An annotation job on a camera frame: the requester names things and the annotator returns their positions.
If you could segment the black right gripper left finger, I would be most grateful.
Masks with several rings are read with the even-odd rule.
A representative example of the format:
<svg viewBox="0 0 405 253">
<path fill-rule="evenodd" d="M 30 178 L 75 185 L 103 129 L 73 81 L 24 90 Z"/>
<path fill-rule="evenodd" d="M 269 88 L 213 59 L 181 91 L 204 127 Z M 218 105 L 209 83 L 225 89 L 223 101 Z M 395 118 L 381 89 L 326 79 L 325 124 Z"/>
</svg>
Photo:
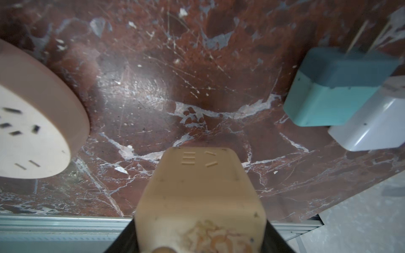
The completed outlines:
<svg viewBox="0 0 405 253">
<path fill-rule="evenodd" d="M 133 219 L 104 253 L 139 253 L 135 220 Z"/>
</svg>

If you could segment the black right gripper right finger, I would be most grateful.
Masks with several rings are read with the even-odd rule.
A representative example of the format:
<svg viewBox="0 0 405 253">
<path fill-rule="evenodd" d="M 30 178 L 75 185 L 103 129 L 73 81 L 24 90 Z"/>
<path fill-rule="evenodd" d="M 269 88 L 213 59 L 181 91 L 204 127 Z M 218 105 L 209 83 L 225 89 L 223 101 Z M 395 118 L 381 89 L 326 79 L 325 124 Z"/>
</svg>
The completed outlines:
<svg viewBox="0 0 405 253">
<path fill-rule="evenodd" d="M 295 253 L 269 221 L 266 223 L 261 253 Z"/>
</svg>

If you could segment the beige cube adapter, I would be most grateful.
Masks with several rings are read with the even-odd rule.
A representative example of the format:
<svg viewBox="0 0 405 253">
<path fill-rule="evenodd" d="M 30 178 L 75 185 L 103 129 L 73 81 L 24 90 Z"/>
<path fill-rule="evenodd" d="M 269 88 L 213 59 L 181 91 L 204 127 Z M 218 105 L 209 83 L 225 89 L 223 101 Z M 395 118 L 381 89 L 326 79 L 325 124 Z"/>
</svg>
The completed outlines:
<svg viewBox="0 0 405 253">
<path fill-rule="evenodd" d="M 258 253 L 267 219 L 237 154 L 229 148 L 166 150 L 136 208 L 139 250 Z"/>
</svg>

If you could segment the round pink socket base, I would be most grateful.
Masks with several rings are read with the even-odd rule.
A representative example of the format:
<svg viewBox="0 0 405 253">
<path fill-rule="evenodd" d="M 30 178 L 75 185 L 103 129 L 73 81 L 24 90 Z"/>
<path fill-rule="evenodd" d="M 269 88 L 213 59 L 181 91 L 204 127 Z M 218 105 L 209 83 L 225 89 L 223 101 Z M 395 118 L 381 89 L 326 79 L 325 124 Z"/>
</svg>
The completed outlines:
<svg viewBox="0 0 405 253">
<path fill-rule="evenodd" d="M 2 41 L 1 176 L 55 176 L 89 133 L 89 117 L 72 90 L 35 58 Z"/>
</svg>

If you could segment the white charger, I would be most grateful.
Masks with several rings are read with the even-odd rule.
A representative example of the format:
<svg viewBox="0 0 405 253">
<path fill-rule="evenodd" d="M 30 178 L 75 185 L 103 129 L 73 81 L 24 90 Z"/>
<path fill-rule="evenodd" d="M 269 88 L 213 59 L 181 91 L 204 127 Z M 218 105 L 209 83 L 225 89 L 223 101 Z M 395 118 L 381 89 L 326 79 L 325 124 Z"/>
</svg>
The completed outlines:
<svg viewBox="0 0 405 253">
<path fill-rule="evenodd" d="M 348 151 L 398 148 L 405 143 L 405 77 L 389 77 L 344 125 L 329 135 Z"/>
</svg>

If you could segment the teal plug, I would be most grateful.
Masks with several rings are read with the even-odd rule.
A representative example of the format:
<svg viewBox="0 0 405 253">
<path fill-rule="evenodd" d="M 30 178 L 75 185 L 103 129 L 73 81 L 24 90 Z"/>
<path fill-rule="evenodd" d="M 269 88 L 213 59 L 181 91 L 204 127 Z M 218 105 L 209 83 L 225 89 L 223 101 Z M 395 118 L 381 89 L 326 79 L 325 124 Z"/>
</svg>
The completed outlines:
<svg viewBox="0 0 405 253">
<path fill-rule="evenodd" d="M 367 20 L 355 22 L 340 47 L 308 51 L 283 105 L 295 125 L 344 125 L 398 67 L 398 58 L 375 49 L 390 25 L 388 19 L 378 22 L 368 40 L 355 47 L 367 25 Z"/>
</svg>

